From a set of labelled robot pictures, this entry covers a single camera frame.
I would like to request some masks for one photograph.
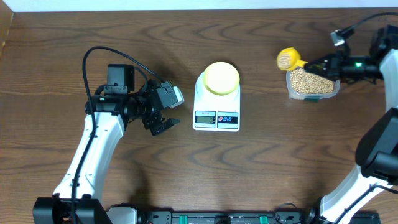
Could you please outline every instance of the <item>wood grain surface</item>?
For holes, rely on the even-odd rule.
[[[103,205],[130,202],[175,210],[309,208],[354,166],[360,138],[384,114],[384,85],[343,85],[318,103],[290,100],[275,58],[295,47],[304,60],[335,49],[329,33],[385,9],[54,12],[15,15],[0,61],[0,222],[32,223],[37,197],[51,196],[80,142],[86,102],[81,60],[92,46],[121,50],[180,87],[185,103],[164,111],[181,123],[157,137],[129,124],[106,177]],[[398,19],[380,17],[350,39],[366,54],[373,32]],[[241,130],[192,129],[197,77],[213,62],[241,76]],[[91,89],[109,63],[96,50]],[[136,86],[143,84],[136,77]],[[398,197],[365,206],[397,223]]]

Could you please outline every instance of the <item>beans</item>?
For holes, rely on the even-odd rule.
[[[283,53],[280,55],[280,57],[277,60],[279,68],[282,69],[288,69],[291,67],[290,64],[290,54],[289,53]]]
[[[302,68],[291,71],[290,82],[292,88],[299,93],[331,93],[334,90],[332,81],[316,74],[308,73]]]

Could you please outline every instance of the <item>white scale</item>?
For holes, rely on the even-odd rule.
[[[193,105],[192,124],[193,128],[200,131],[239,131],[241,121],[240,84],[238,84],[238,86],[227,95],[216,95],[205,87],[203,83],[204,76],[205,72],[199,76],[195,85],[195,102]]]

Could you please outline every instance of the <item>plastic container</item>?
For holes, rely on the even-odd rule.
[[[290,81],[290,71],[286,72],[286,84],[287,84],[287,90],[289,91],[289,98],[298,99],[298,100],[305,100],[305,99],[319,100],[319,99],[331,98],[334,97],[340,89],[340,80],[336,80],[333,82],[333,92],[331,93],[319,93],[319,94],[299,93],[295,91],[292,87],[292,82]]]

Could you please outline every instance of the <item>metal connector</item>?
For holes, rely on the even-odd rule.
[[[345,43],[344,38],[342,38],[342,36],[338,35],[337,32],[339,32],[339,31],[336,30],[330,34],[330,37],[331,37],[335,47],[340,46]]]

